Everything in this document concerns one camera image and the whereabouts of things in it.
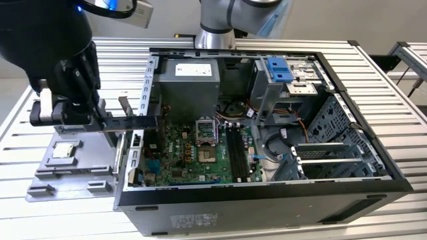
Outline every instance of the cable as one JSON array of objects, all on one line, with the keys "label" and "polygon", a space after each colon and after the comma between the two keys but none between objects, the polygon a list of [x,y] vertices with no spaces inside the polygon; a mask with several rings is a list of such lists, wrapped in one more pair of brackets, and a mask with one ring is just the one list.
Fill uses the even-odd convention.
[{"label": "cable", "polygon": [[409,67],[406,67],[406,69],[405,69],[405,71],[402,72],[402,74],[401,74],[401,76],[400,76],[400,78],[398,78],[398,80],[397,80],[397,82],[396,82],[396,86],[398,85],[398,83],[400,83],[400,80],[402,79],[402,77],[404,77],[404,75],[406,74],[406,71],[409,70]]},{"label": "cable", "polygon": [[302,131],[304,131],[305,143],[308,143],[306,129],[305,129],[305,125],[304,125],[304,123],[302,123],[302,121],[301,121],[301,118],[300,118],[300,116],[298,116],[298,112],[297,112],[297,111],[294,111],[294,116],[296,116],[297,122],[298,122],[298,124],[300,124],[300,126],[301,126],[301,129],[302,129]]},{"label": "cable", "polygon": [[262,143],[264,145],[264,149],[266,150],[266,152],[276,158],[278,156],[278,154],[273,151],[269,150],[268,144],[269,142],[276,139],[278,137],[280,133],[274,133],[273,135],[269,136],[269,138],[265,140],[265,142]]},{"label": "cable", "polygon": [[414,88],[412,88],[412,90],[408,92],[408,95],[406,95],[408,98],[412,96],[413,92],[414,92]]},{"label": "cable", "polygon": [[94,4],[86,2],[85,0],[73,0],[74,4],[82,8],[82,10],[87,11],[89,13],[98,15],[101,17],[106,17],[110,19],[126,19],[134,13],[134,10],[138,5],[137,0],[131,0],[131,8],[126,11],[115,11],[95,6]]},{"label": "cable", "polygon": [[225,120],[238,120],[238,119],[245,119],[245,117],[234,117],[234,116],[224,116],[222,113],[220,113],[218,111],[216,111],[216,115],[220,116],[222,119]]}]

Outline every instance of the metal rail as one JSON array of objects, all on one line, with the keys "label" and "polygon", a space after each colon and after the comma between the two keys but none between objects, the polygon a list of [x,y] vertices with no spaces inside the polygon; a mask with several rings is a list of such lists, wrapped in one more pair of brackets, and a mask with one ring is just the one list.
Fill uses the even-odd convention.
[{"label": "metal rail", "polygon": [[[137,109],[147,48],[192,48],[192,39],[97,38],[94,42],[101,78],[98,94],[105,99],[106,110],[114,116],[123,116],[117,97],[126,95],[129,105]],[[262,236],[269,240],[282,234],[288,239],[305,240],[425,239],[427,123],[364,51],[345,41],[240,39],[236,47],[241,50],[322,52],[414,192],[348,225],[197,234],[172,239],[246,239]],[[27,122],[27,110],[34,98],[30,91],[23,93],[9,121],[0,128],[5,131],[0,138],[0,229],[5,230],[1,230],[1,236],[11,236],[3,239],[83,238],[87,235],[93,239],[142,239],[125,215],[111,212],[110,197],[25,202],[26,187],[53,133],[51,127],[31,127]],[[71,222],[71,226],[63,224],[65,221]]]}]

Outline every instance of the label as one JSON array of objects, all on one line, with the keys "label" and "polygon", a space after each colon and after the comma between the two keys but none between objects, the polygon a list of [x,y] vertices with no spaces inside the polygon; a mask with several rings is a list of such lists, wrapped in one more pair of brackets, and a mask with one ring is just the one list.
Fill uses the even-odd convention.
[{"label": "label", "polygon": [[210,64],[178,63],[174,67],[174,76],[212,76]]},{"label": "label", "polygon": [[250,117],[253,116],[253,113],[254,113],[254,111],[253,111],[253,109],[249,107],[248,110],[246,110],[245,115],[250,118]]},{"label": "label", "polygon": [[214,227],[218,219],[217,213],[204,213],[204,214],[186,214],[186,215],[172,215],[172,227],[174,229],[182,228],[202,228]]},{"label": "label", "polygon": [[281,137],[282,137],[284,139],[288,138],[288,133],[286,133],[286,129],[285,129],[285,128],[281,128],[281,129],[280,129],[280,134],[281,134]]}]

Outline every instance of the wire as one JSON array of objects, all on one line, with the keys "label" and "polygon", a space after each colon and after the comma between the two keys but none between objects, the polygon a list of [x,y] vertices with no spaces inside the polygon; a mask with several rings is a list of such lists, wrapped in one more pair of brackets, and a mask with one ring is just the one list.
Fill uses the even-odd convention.
[{"label": "wire", "polygon": [[302,123],[302,121],[301,121],[301,118],[300,118],[300,116],[298,116],[298,112],[297,112],[297,111],[294,111],[294,116],[296,116],[297,122],[298,122],[298,124],[300,124],[300,126],[301,126],[301,129],[302,129],[302,131],[304,131],[305,143],[308,143],[306,129],[305,129],[305,125],[304,125],[304,123]]},{"label": "wire", "polygon": [[126,11],[115,11],[106,8],[102,8],[99,6],[95,6],[90,2],[86,2],[85,0],[73,0],[74,4],[82,8],[82,10],[87,11],[89,13],[110,18],[110,19],[126,19],[131,16],[134,13],[134,10],[138,5],[137,0],[131,0],[131,8]]},{"label": "wire", "polygon": [[409,70],[409,67],[406,67],[406,69],[405,69],[405,71],[402,72],[402,74],[401,74],[401,76],[400,76],[400,78],[398,78],[398,80],[397,80],[397,82],[396,82],[396,86],[398,85],[398,83],[400,83],[400,80],[402,79],[402,77],[404,77],[404,75],[406,74],[406,71]]},{"label": "wire", "polygon": [[414,92],[414,88],[412,88],[412,90],[408,92],[408,95],[406,95],[408,98],[412,96],[413,92]]},{"label": "wire", "polygon": [[233,116],[224,116],[222,113],[216,111],[216,115],[220,116],[225,120],[238,120],[238,119],[245,119],[245,117],[233,117]]}]

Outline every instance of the black cable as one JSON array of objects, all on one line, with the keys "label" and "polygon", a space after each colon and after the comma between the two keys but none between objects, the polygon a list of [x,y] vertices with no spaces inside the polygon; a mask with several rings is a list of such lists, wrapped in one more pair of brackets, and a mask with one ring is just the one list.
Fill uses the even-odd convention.
[{"label": "black cable", "polygon": [[134,10],[138,5],[137,0],[131,0],[131,8],[126,11],[115,11],[109,10],[106,8],[102,8],[99,6],[95,6],[94,4],[86,2],[85,0],[73,0],[74,4],[82,8],[82,10],[87,11],[89,13],[98,15],[101,17],[106,17],[110,19],[126,19],[131,16],[134,13]]},{"label": "black cable", "polygon": [[405,69],[405,71],[402,72],[402,74],[401,74],[401,76],[400,76],[400,78],[398,78],[398,80],[397,80],[397,82],[396,82],[396,86],[398,85],[398,83],[400,83],[400,80],[402,79],[402,77],[404,77],[404,75],[406,74],[406,71],[409,70],[409,67],[406,67],[406,69]]},{"label": "black cable", "polygon": [[269,142],[270,142],[272,140],[274,140],[274,139],[278,137],[278,135],[280,135],[280,133],[274,133],[273,135],[270,135],[270,137],[269,137],[269,138],[266,139],[266,141],[264,142],[264,148],[265,148],[266,152],[268,152],[274,158],[278,156],[278,153],[270,151],[268,144],[269,144]]},{"label": "black cable", "polygon": [[412,88],[412,90],[408,92],[408,95],[406,95],[408,98],[412,96],[413,92],[414,92],[414,88]]}]

